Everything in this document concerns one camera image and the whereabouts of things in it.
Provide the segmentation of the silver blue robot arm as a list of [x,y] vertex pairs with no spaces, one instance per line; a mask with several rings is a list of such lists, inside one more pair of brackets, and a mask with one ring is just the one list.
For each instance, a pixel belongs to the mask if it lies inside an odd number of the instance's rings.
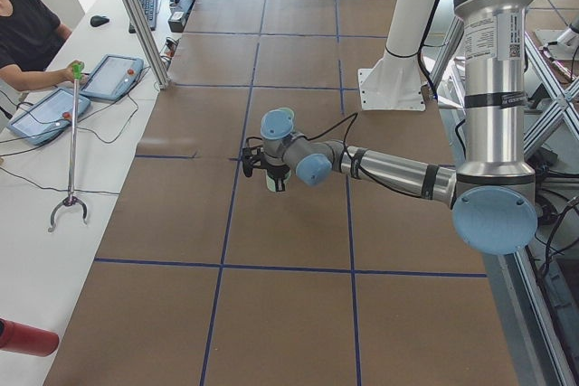
[[524,157],[525,13],[533,0],[454,0],[464,26],[466,156],[455,169],[386,155],[344,141],[315,142],[288,108],[261,121],[270,187],[288,173],[307,185],[331,172],[366,179],[411,197],[446,203],[455,230],[472,248],[506,255],[537,227],[535,173]]

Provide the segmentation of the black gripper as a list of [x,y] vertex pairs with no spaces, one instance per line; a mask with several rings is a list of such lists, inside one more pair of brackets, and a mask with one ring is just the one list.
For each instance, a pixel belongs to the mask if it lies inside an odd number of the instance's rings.
[[275,179],[275,192],[285,192],[290,168],[285,164],[277,165],[268,161],[263,163],[263,167],[266,169],[266,174],[268,176],[277,176]]

